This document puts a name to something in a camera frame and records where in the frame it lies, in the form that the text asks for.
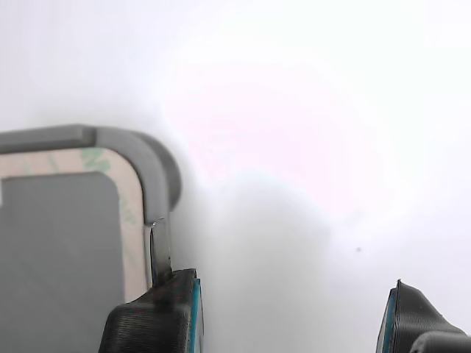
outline gray panel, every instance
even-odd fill
[[[0,207],[3,352],[97,352],[124,302],[118,194],[103,174],[7,179]]]
[[[50,149],[74,149],[95,144],[95,129],[68,125],[11,131],[0,134],[0,153],[19,153]]]

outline white background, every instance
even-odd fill
[[[0,0],[0,128],[177,156],[207,352],[373,352],[395,281],[471,332],[471,5]]]

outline gray plastic frame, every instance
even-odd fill
[[[102,147],[125,158],[141,182],[144,201],[145,241],[150,241],[154,285],[171,275],[169,213],[178,203],[182,182],[170,152],[154,138],[140,132],[85,125],[55,126],[3,132],[0,154]]]

